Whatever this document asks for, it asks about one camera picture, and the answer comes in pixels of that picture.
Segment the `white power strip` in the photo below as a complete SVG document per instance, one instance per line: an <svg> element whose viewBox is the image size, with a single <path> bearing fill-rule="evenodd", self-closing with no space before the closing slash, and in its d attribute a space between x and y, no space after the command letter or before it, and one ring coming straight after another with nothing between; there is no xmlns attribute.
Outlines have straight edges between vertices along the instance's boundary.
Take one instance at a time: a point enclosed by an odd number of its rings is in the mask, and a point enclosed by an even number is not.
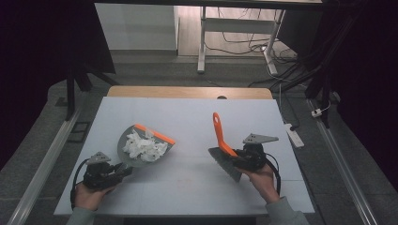
<svg viewBox="0 0 398 225"><path fill-rule="evenodd" d="M303 147L304 142L302 141L298 133L292 129L292 127L293 126L291 124L284 124L285 131L292 144L297 148Z"/></svg>

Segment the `white wall panel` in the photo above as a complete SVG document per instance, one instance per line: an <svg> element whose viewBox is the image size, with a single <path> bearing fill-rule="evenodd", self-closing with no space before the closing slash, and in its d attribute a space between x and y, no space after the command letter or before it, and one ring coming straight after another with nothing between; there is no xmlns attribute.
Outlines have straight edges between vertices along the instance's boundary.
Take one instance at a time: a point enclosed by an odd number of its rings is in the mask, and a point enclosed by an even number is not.
<svg viewBox="0 0 398 225"><path fill-rule="evenodd" d="M102 3L95 7L111 50L177 50L177 7Z"/></svg>

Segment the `wooden table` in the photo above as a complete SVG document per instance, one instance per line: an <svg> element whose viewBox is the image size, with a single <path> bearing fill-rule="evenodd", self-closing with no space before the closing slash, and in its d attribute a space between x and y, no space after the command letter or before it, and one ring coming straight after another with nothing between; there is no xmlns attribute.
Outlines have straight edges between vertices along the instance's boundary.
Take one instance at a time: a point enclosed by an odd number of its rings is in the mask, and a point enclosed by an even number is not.
<svg viewBox="0 0 398 225"><path fill-rule="evenodd" d="M226 98L272 99L267 88L184 87L184 86L112 86L108 97L121 98Z"/></svg>

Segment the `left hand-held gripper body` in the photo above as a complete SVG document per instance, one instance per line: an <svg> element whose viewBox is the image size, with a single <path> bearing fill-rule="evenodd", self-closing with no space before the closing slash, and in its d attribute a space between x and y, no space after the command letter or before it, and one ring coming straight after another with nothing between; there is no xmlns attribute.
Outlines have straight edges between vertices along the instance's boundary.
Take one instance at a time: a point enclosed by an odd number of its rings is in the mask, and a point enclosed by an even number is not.
<svg viewBox="0 0 398 225"><path fill-rule="evenodd" d="M122 182L124 175L117 170L121 163L110 165L111 159L98 152L88 159L83 184L89 189L106 189Z"/></svg>

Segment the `white desk frame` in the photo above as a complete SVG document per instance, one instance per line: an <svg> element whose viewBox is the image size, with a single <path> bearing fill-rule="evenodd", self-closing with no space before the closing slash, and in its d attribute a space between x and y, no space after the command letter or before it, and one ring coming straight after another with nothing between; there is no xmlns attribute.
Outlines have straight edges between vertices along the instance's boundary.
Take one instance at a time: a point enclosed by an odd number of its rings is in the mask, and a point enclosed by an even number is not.
<svg viewBox="0 0 398 225"><path fill-rule="evenodd" d="M275 67L274 60L271 56L271 51L273 50L273 44L277 37L280 25L282 23L282 18L284 11L282 9L276 9L274 11L275 18L272 21L262 21L260 19L231 19L223 18L219 16L218 18L207 16L207 7L201 7L200 13L200 44L198 53L198 64L197 72L203 74L205 72L206 65L206 33L216 32L216 33L241 33L241 34L262 34L269 35L269 41L266 47L261 47L260 52L264 55L267 63L268 71L271 75L277 75L278 71Z"/></svg>

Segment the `person's left hand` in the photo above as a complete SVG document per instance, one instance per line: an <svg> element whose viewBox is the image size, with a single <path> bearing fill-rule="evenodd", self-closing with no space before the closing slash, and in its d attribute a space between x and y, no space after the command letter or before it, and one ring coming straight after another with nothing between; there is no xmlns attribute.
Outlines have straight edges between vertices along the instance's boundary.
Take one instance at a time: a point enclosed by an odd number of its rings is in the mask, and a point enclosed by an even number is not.
<svg viewBox="0 0 398 225"><path fill-rule="evenodd" d="M96 211L100 207L104 196L115 189L115 187L108 187L103 190L92 190L79 183L76 186L75 192L75 206L91 211Z"/></svg>

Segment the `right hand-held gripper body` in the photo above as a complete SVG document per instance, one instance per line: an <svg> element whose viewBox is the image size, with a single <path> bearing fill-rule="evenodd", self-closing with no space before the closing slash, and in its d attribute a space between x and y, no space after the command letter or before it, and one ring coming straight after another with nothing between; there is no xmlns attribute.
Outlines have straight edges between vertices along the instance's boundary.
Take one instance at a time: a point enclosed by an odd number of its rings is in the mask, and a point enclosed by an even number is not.
<svg viewBox="0 0 398 225"><path fill-rule="evenodd" d="M240 169L256 172L267 164L267 155L263 144L276 142L278 137L271 137L251 133L243 140L243 149L237 150L237 158L234 159L234 165Z"/></svg>

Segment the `person's right hand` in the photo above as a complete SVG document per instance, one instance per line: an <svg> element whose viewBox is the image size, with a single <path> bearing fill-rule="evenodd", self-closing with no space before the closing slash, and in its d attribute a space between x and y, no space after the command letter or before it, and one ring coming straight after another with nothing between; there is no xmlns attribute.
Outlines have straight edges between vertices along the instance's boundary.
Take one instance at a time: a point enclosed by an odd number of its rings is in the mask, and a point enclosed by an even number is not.
<svg viewBox="0 0 398 225"><path fill-rule="evenodd" d="M268 165L265 165L256 172L250 172L240 168L237 168L237 170L249 177L251 183L266 203L276 203L281 198L274 187L273 170Z"/></svg>

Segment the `white paper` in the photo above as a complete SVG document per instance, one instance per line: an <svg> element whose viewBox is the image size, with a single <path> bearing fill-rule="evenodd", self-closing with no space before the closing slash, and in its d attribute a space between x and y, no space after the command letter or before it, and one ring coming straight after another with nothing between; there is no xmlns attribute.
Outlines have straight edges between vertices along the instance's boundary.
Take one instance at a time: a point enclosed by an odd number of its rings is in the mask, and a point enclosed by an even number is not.
<svg viewBox="0 0 398 225"><path fill-rule="evenodd" d="M167 142L156 141L152 133L146 133L142 137L136 130L127 135L122 151L129 158L141 159L143 162L154 162L161 158L169 144Z"/></svg>

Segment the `black metal stand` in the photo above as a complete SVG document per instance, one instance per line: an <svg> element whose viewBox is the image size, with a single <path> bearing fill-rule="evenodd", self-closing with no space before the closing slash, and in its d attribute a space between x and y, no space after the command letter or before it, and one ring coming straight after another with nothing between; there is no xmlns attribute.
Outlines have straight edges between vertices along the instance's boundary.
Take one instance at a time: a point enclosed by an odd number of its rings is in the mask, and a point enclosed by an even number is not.
<svg viewBox="0 0 398 225"><path fill-rule="evenodd" d="M335 30L326 40L328 43L328 51L323 56L319 65L308 73L312 79L309 86L305 90L307 99L315 99L321 93L321 107L317 119L321 121L325 128L329 128L329 92L330 92L330 75L331 63L336 58L336 53L342 46L344 39L347 37L351 27L358 18L362 3L367 0L350 0L345 5L339 5L336 13L340 15L341 21L335 25Z"/></svg>

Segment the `black tripod stand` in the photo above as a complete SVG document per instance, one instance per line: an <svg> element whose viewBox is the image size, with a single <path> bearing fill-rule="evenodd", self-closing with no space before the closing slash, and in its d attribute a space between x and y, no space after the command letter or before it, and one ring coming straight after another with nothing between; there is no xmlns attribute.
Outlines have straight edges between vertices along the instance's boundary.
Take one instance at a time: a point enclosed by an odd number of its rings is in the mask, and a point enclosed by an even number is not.
<svg viewBox="0 0 398 225"><path fill-rule="evenodd" d="M73 62L67 73L67 115L65 120L69 121L75 114L75 89L74 85L78 84L79 88L83 92L91 90L93 84L88 78L89 74L93 74L95 77L110 84L111 86L119 85L119 82L109 77L105 72L94 68L87 63Z"/></svg>

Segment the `dark curtain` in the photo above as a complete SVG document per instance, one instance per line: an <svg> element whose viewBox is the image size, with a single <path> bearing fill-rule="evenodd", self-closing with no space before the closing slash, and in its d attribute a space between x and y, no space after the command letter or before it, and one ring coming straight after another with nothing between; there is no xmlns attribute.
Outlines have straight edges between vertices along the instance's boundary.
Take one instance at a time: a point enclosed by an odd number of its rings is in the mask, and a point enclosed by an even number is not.
<svg viewBox="0 0 398 225"><path fill-rule="evenodd" d="M86 68L115 72L95 0L0 0L0 170L49 88Z"/></svg>
<svg viewBox="0 0 398 225"><path fill-rule="evenodd" d="M398 190L398 0L368 0L332 61L338 112Z"/></svg>

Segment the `grey dustpan with orange edge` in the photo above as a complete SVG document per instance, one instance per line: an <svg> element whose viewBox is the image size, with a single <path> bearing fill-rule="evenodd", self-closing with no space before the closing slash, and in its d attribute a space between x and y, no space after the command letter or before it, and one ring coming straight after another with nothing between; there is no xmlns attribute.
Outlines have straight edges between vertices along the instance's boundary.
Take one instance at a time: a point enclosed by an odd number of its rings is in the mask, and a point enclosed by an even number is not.
<svg viewBox="0 0 398 225"><path fill-rule="evenodd" d="M134 124L123 132L117 144L121 168L132 170L149 166L163 158L175 143L154 129Z"/></svg>

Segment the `aluminium floor rail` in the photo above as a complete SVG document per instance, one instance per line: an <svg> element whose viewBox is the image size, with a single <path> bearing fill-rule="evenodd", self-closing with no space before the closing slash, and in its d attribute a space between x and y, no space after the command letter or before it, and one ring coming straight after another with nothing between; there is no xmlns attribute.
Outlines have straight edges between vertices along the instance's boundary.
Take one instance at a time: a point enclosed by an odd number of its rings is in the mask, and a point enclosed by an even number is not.
<svg viewBox="0 0 398 225"><path fill-rule="evenodd" d="M68 121L64 107L44 108L2 175L6 192L0 201L12 203L6 225L24 225L60 156L83 107Z"/></svg>
<svg viewBox="0 0 398 225"><path fill-rule="evenodd" d="M364 225L379 225L375 213L368 203L365 194L360 188L354 174L352 173L341 148L336 142L332 132L325 126L320 117L314 117L320 133L330 151L331 157L344 181L344 185L355 204Z"/></svg>

